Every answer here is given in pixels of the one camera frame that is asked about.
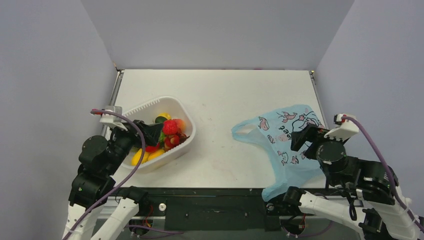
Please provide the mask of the dark green fake avocado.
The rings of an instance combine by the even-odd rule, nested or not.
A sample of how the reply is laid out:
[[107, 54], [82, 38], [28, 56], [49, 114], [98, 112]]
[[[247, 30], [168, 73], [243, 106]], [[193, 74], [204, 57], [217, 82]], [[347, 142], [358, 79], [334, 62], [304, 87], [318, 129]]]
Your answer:
[[155, 124], [163, 124], [165, 121], [167, 121], [168, 119], [166, 118], [166, 117], [164, 117], [164, 116], [157, 116], [155, 119], [154, 119], [154, 123]]

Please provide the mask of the red fake strawberry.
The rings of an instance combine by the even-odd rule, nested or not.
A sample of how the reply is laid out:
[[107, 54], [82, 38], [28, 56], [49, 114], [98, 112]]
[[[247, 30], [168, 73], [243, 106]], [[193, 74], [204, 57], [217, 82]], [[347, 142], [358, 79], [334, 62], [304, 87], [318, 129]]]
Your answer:
[[175, 135], [178, 131], [179, 127], [175, 120], [169, 119], [163, 122], [162, 132], [165, 135]]

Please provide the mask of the light blue printed plastic bag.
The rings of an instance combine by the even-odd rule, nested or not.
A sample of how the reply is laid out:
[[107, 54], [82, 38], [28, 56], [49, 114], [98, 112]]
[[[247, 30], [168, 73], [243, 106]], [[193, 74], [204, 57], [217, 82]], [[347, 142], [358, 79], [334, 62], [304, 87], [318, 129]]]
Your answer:
[[309, 105], [296, 104], [262, 113], [231, 129], [233, 139], [255, 144], [268, 155], [275, 183], [262, 190], [261, 196], [265, 202], [284, 194], [291, 186], [301, 187], [310, 179], [322, 175], [319, 163], [305, 156], [308, 143], [299, 151], [291, 150], [293, 133], [303, 130], [308, 124], [324, 127]]

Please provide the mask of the red fake apple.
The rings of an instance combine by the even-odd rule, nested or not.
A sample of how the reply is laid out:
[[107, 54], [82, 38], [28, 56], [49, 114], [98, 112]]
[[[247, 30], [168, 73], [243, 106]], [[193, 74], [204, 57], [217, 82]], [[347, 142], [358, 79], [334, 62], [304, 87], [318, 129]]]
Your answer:
[[160, 149], [160, 147], [161, 147], [161, 144], [160, 143], [158, 143], [157, 145], [154, 145], [154, 146], [153, 145], [148, 145], [145, 148], [145, 152], [151, 154], [151, 153], [156, 152], [158, 149]]

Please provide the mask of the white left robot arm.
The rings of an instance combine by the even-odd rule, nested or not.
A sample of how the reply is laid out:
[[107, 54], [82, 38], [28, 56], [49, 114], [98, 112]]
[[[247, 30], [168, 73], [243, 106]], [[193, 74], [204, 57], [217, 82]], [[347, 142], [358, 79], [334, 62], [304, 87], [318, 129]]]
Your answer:
[[155, 147], [159, 143], [163, 124], [145, 124], [141, 120], [115, 127], [106, 139], [102, 135], [89, 137], [82, 145], [80, 166], [71, 184], [68, 215], [76, 214], [66, 224], [63, 239], [89, 239], [93, 230], [87, 226], [108, 197], [120, 188], [112, 178], [134, 147]]

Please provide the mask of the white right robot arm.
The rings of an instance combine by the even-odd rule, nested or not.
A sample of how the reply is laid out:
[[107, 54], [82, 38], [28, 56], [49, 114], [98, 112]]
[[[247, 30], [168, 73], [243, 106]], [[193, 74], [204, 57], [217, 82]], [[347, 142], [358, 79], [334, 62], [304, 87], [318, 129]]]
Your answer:
[[345, 143], [358, 132], [354, 123], [346, 121], [331, 130], [309, 123], [292, 133], [290, 148], [298, 152], [305, 147], [304, 156], [318, 162], [326, 187], [333, 187], [346, 203], [291, 186], [283, 196], [283, 209], [328, 219], [366, 240], [418, 240], [423, 219], [402, 197], [394, 171], [381, 161], [347, 154]]

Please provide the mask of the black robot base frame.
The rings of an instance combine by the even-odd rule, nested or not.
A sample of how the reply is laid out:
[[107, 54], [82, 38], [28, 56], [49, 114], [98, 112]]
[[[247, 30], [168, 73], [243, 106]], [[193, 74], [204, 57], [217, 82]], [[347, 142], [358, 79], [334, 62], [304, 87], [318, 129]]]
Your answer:
[[163, 217], [164, 232], [176, 235], [181, 231], [237, 231], [264, 229], [266, 232], [284, 228], [299, 234], [307, 227], [305, 214], [285, 194], [269, 200], [261, 188], [172, 188], [120, 187], [111, 196], [134, 197], [139, 200], [135, 214], [123, 220], [132, 231], [151, 230], [155, 217]]

